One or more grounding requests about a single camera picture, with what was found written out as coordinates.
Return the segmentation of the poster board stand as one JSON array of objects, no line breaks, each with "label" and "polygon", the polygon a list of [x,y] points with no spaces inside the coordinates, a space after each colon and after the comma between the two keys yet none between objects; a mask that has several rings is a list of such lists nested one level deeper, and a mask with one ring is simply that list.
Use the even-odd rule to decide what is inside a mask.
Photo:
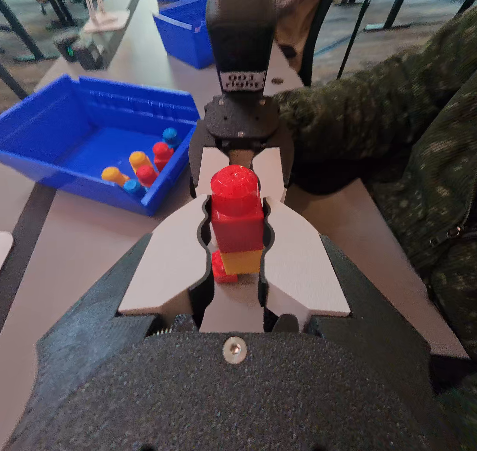
[{"label": "poster board stand", "polygon": [[0,232],[0,269],[2,270],[14,243],[13,235],[6,231]]},{"label": "poster board stand", "polygon": [[114,32],[126,26],[130,16],[128,9],[108,12],[104,0],[85,0],[85,2],[89,13],[89,20],[82,28],[85,34]]}]

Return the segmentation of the group of mega blocks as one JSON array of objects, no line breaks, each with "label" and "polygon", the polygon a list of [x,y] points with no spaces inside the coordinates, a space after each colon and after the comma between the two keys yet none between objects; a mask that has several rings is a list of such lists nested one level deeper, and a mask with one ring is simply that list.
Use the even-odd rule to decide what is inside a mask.
[{"label": "group of mega blocks", "polygon": [[143,151],[130,154],[129,163],[135,175],[134,179],[113,166],[104,168],[101,178],[120,186],[131,197],[140,200],[158,179],[181,142],[177,129],[168,127],[162,133],[162,140],[152,147],[153,161]]}]

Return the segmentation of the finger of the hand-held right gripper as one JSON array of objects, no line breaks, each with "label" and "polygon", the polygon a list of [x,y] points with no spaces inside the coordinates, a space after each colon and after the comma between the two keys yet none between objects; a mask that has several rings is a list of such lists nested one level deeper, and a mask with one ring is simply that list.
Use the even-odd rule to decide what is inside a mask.
[{"label": "finger of the hand-held right gripper", "polygon": [[230,158],[217,148],[204,147],[199,171],[199,182],[195,187],[196,196],[211,195],[212,177],[221,169],[230,165]]},{"label": "finger of the hand-held right gripper", "polygon": [[279,147],[265,148],[253,158],[253,171],[259,179],[261,199],[271,197],[284,203],[284,185]]}]

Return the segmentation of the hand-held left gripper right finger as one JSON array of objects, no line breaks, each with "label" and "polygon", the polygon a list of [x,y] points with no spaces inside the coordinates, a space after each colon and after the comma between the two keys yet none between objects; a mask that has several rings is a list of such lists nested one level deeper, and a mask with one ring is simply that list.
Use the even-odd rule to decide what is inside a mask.
[{"label": "hand-held left gripper right finger", "polygon": [[319,232],[287,205],[266,197],[258,298],[277,316],[347,317],[351,310]]}]

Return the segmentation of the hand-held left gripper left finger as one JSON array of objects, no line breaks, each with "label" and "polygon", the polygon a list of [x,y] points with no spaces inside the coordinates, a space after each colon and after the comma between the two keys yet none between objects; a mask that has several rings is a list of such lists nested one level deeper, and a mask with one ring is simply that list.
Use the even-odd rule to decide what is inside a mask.
[{"label": "hand-held left gripper left finger", "polygon": [[191,315],[201,327],[214,298],[210,213],[211,196],[202,194],[152,231],[118,313],[159,315],[166,326],[177,315]]}]

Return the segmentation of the black office chair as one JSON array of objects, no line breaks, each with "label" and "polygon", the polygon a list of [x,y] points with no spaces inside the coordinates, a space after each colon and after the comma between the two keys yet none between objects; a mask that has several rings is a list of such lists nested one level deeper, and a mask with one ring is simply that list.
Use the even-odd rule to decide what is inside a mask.
[{"label": "black office chair", "polygon": [[332,6],[334,0],[320,0],[315,13],[313,15],[312,24],[309,30],[307,40],[302,53],[301,68],[299,70],[299,77],[304,86],[310,86],[312,84],[312,75],[313,75],[313,61],[314,58],[318,56],[319,53],[325,53],[331,51],[331,48],[334,46],[341,45],[344,41],[348,40],[347,49],[345,51],[342,63],[337,73],[337,79],[340,79],[343,75],[345,66],[349,60],[351,50],[355,44],[355,40],[358,36],[361,24],[364,20],[364,17],[368,11],[368,8],[371,4],[371,0],[364,0],[360,3],[360,11],[358,13],[356,23],[352,33],[344,37],[340,41],[336,41],[330,44],[328,47],[324,47],[321,50],[316,50],[316,43],[321,32],[321,29],[325,23],[326,16]]}]

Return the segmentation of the small black device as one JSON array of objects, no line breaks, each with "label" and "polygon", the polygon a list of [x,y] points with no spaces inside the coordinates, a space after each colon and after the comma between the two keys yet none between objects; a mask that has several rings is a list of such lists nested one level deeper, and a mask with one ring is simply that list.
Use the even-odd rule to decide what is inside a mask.
[{"label": "small black device", "polygon": [[104,66],[101,50],[92,38],[81,37],[78,32],[66,32],[53,38],[60,55],[69,63],[78,63],[85,71]]}]

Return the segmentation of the orange mega block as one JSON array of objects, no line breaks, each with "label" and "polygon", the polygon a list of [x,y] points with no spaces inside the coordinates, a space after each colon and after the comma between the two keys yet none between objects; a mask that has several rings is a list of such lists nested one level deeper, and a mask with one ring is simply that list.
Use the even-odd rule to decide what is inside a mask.
[{"label": "orange mega block", "polygon": [[258,274],[263,249],[253,251],[222,252],[220,257],[227,275]]}]

